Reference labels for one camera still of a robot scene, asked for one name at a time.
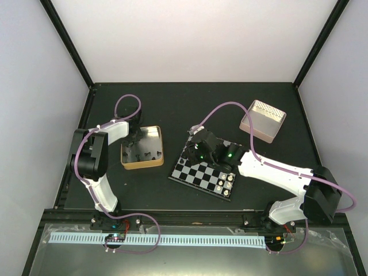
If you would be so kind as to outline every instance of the perforated white rail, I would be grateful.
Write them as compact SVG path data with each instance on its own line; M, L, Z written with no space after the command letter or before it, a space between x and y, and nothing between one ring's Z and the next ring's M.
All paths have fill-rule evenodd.
M49 243L104 244L106 233L51 233ZM152 246L158 235L127 234L124 241L108 244ZM265 249L265 238L257 236L161 235L160 246L252 247Z

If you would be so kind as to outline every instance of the black and white checkered board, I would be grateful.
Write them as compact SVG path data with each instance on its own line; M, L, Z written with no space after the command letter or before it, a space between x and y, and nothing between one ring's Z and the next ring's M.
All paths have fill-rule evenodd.
M231 142L223 140L224 145L230 145ZM168 177L179 183L188 185L224 200L230 201L230 195L235 180L235 174L227 174L208 167L208 164L202 162L194 166L189 165L189 161L180 155L174 170Z

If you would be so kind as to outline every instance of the black square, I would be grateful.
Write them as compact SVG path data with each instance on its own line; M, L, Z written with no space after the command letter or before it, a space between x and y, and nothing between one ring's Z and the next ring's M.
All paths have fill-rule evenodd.
M192 168L190 169L190 171L189 171L189 174L191 175L191 176L195 176L195 174L197 173L197 171L196 170L193 170Z
M202 179L203 180L206 180L206 181L209 181L209 179L211 178L211 176L209 174L204 174Z
M206 167L203 165L200 165L200 167L198 168L198 171L201 171L202 173L204 173L206 170Z
M201 180L199 178L195 177L194 180L193 180L193 183L196 184L196 185L199 185L199 184L201 184Z
M184 166L183 165L181 165L181 164L177 164L177 166L176 166L176 170L177 171L182 171L183 170L183 168L184 168Z
M216 170L213 170L212 175L214 177L219 177L220 176L220 172L219 171L216 171Z
M185 180L187 176L188 176L187 174L185 174L184 172L182 172L182 173L179 175L179 178L180 178L180 179Z
M214 191L214 188L216 187L215 184L212 184L212 183L208 183L208 186L207 186L207 189L211 190L211 191Z

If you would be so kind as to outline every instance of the black tabletop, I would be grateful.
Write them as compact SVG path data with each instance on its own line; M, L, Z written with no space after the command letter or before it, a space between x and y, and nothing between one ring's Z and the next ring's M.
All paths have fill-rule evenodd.
M109 121L116 101L124 94L135 94L141 99L143 126L160 126L164 147L164 165L138 170L123 168L119 142L109 147L108 179L125 210L263 210L270 201L293 196L269 183L237 177L228 202L168 179L185 145L188 129L226 101L249 107L258 99L286 112L272 144L255 138L257 153L298 167L314 168L318 164L304 112L291 83L100 84L87 128ZM123 100L121 106L125 104L135 104L135 100ZM239 107L225 106L205 127L219 138L249 145L249 134L239 129L243 115ZM65 209L94 209L89 193L75 177L69 182Z

